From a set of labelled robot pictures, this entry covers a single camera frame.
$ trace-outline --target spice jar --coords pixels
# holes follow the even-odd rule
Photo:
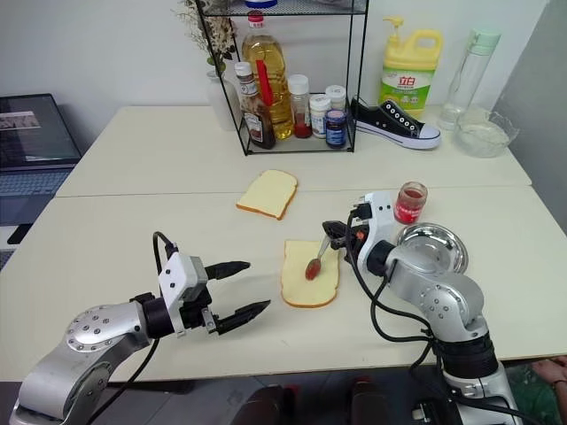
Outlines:
[[[327,115],[327,111],[330,109],[330,99],[325,95],[312,95],[309,100],[309,107],[311,109],[313,135],[324,139],[327,128],[325,115]]]
[[[293,112],[293,134],[305,139],[312,133],[309,115],[309,79],[296,73],[287,79],[291,93],[291,110]]]
[[[400,189],[393,215],[400,223],[415,223],[426,200],[427,188],[422,183],[407,182]]]
[[[346,114],[337,109],[327,112],[327,145],[340,149],[346,143]]]
[[[346,89],[343,86],[329,86],[325,89],[325,95],[330,99],[330,108],[345,110]]]

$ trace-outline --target laptop screen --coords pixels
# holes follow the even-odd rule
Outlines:
[[[51,95],[0,97],[0,167],[76,164],[74,144]]]

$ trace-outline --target green label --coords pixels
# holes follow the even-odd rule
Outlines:
[[[434,73],[384,68],[378,103],[391,99],[406,111],[423,109]]]

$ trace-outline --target laptop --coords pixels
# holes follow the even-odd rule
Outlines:
[[[0,97],[0,225],[33,223],[80,159],[52,95]]]

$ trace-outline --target plastic water bottle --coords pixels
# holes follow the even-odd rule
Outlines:
[[[459,116],[469,108],[500,36],[500,33],[492,31],[470,31],[467,50],[451,82],[447,100],[439,116],[442,128],[454,129]]]

